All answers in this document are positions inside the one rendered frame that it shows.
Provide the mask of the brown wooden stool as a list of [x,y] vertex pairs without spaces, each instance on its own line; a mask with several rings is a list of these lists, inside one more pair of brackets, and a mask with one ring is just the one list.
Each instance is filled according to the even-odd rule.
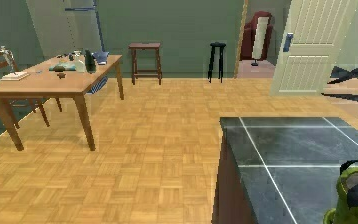
[[[162,83],[162,68],[160,59],[160,43],[131,43],[128,48],[131,51],[132,57],[132,84],[136,84],[138,78],[153,78],[158,79],[158,84]],[[156,68],[139,70],[137,64],[137,51],[138,50],[153,50],[155,52]]]

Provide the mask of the black stool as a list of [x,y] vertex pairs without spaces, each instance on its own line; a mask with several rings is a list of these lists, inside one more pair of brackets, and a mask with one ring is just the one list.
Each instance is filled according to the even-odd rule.
[[213,74],[213,69],[214,69],[214,61],[215,61],[215,53],[216,53],[216,49],[219,49],[219,64],[218,64],[218,79],[220,80],[220,82],[223,82],[223,69],[224,69],[224,48],[226,47],[225,43],[221,43],[221,42],[213,42],[210,43],[211,46],[211,52],[210,52],[210,60],[209,60],[209,67],[208,67],[208,72],[207,72],[207,78],[209,83],[211,83],[212,81],[212,74]]

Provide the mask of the blue striped basket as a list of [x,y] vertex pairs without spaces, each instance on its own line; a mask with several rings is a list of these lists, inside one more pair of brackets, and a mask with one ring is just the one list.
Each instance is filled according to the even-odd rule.
[[91,89],[88,91],[88,94],[95,94],[96,92],[100,91],[107,83],[108,77],[104,76],[98,83],[93,85]]

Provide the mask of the blue floor lamp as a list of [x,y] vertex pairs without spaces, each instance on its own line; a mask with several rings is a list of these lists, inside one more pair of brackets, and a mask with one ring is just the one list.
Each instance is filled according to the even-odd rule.
[[75,17],[78,32],[78,47],[89,50],[99,65],[105,65],[109,53],[105,50],[99,12],[98,0],[69,0],[65,8]]

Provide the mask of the dark green bottle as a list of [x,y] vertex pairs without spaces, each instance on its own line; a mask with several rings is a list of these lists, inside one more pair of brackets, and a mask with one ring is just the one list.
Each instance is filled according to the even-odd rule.
[[88,49],[85,50],[85,67],[88,73],[96,72],[95,60],[92,56],[92,53]]

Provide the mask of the clear glass jar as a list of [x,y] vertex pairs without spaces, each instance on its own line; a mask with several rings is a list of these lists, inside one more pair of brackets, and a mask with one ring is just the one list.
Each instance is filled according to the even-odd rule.
[[84,72],[86,67],[85,63],[80,59],[81,52],[79,50],[74,51],[74,64],[77,72]]

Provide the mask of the white floor lamp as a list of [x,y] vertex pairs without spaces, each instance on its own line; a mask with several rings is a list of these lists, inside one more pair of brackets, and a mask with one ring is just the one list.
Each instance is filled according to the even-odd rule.
[[254,46],[252,51],[252,58],[253,58],[253,62],[251,63],[252,66],[257,66],[258,60],[261,58],[263,45],[265,43],[268,20],[269,20],[268,17],[258,18],[258,23],[255,31]]

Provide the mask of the dark tiled counter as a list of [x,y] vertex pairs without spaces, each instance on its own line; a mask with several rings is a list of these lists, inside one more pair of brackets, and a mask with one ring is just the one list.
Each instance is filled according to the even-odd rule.
[[222,117],[212,224],[323,224],[358,131],[337,117]]

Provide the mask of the teal plate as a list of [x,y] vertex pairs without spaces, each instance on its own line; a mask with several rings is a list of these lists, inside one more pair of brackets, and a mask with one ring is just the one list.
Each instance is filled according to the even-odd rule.
[[70,62],[64,62],[64,63],[58,63],[54,66],[51,66],[49,68],[50,71],[55,71],[55,72],[62,72],[62,71],[75,71],[76,70],[76,66],[74,63],[70,63]]

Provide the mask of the brown wooden table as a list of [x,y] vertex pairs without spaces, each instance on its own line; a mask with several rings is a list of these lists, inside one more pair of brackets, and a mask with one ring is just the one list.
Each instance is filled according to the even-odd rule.
[[111,68],[116,70],[120,98],[124,99],[122,75],[120,71],[121,55],[109,55],[106,65],[99,65],[93,74],[68,71],[65,78],[58,78],[49,67],[59,59],[54,57],[26,69],[29,75],[19,81],[0,81],[0,119],[11,137],[16,149],[22,151],[24,146],[17,133],[6,107],[7,99],[34,98],[72,98],[75,102],[87,143],[91,151],[95,143],[84,95],[98,83]]

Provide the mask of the cream panelled room door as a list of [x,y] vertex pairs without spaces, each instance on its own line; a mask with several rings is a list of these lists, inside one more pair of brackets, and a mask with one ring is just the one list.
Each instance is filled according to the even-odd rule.
[[[292,0],[279,49],[272,95],[309,96],[323,91],[356,13],[358,0]],[[293,33],[289,52],[283,52]]]

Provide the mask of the white book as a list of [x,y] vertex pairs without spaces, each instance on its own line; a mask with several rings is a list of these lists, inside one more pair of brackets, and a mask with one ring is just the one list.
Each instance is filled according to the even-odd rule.
[[1,81],[19,81],[27,76],[29,76],[28,72],[12,72],[7,75],[4,75],[1,78]]

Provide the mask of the clear glass candle holder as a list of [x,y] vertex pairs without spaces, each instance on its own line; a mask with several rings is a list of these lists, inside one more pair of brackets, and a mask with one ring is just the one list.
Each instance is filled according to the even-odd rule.
[[6,62],[11,66],[11,71],[15,72],[14,59],[10,50],[2,46],[0,52],[3,54]]

